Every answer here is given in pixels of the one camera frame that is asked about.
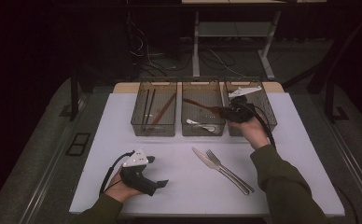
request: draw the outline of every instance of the knife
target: knife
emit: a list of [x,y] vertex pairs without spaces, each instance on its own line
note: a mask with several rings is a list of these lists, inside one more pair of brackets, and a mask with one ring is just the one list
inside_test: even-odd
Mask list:
[[204,154],[202,154],[198,149],[195,147],[192,148],[193,152],[204,162],[210,169],[215,169],[219,171],[222,175],[224,175],[227,179],[229,179],[234,185],[236,185],[243,194],[248,195],[250,190],[247,189],[243,184],[241,184],[237,179],[233,178],[233,176],[229,175],[224,169],[220,168],[219,166],[215,165],[210,159],[208,159]]

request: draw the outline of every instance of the sleeve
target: sleeve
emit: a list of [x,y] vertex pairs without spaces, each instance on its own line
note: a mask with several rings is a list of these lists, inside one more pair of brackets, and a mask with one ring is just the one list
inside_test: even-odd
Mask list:
[[328,223],[303,176],[273,146],[256,150],[251,160],[257,168],[258,185],[266,192],[273,224]]
[[122,210],[123,204],[109,197],[106,194],[101,194],[99,199],[91,209],[84,211],[71,220],[72,224],[83,223],[117,223],[117,218]]

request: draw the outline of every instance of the fork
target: fork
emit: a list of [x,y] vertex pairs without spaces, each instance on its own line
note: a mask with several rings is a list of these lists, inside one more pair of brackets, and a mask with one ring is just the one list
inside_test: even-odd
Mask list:
[[239,176],[237,176],[236,174],[234,174],[230,169],[228,169],[226,166],[222,165],[221,161],[219,160],[219,158],[216,157],[216,155],[214,155],[214,153],[208,149],[206,151],[206,154],[208,156],[208,158],[217,166],[219,166],[220,168],[222,168],[225,172],[227,172],[230,176],[232,176],[234,179],[236,179],[238,182],[240,182],[240,184],[242,184],[243,186],[245,186],[248,190],[250,190],[251,192],[254,192],[255,190],[249,186],[247,183],[245,183]]

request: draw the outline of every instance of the transparent container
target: transparent container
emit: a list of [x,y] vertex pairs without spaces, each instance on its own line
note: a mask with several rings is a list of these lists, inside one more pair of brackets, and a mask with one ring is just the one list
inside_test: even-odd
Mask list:
[[183,77],[182,134],[221,136],[226,121],[211,111],[216,106],[223,106],[218,77]]
[[[259,114],[265,115],[264,117],[268,121],[269,128],[273,131],[274,127],[277,125],[277,120],[274,116],[265,88],[263,87],[259,77],[225,77],[223,86],[224,105],[230,106],[230,100],[233,99],[233,97],[229,97],[229,94],[239,90],[239,88],[258,87],[261,88],[260,91],[248,93],[244,97],[246,97],[247,103],[253,104],[257,107],[256,111]],[[233,128],[230,125],[228,125],[228,127],[231,136],[243,136],[239,129]]]
[[145,77],[132,112],[136,136],[175,136],[176,77]]

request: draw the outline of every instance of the white desk leg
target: white desk leg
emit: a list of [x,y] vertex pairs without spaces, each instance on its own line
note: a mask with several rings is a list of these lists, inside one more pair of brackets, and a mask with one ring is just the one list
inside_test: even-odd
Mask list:
[[271,43],[273,41],[274,33],[276,32],[277,23],[280,19],[280,15],[281,15],[281,11],[276,11],[276,13],[274,14],[273,21],[271,23],[271,27],[269,28],[268,35],[266,37],[265,47],[263,49],[258,50],[259,59],[262,63],[263,69],[265,70],[266,77],[269,80],[274,80],[275,76],[272,71],[271,64],[268,61],[267,56],[268,56],[269,48],[271,47]]
[[192,72],[194,77],[199,77],[199,12],[195,16],[195,34],[193,37],[193,58],[192,58]]

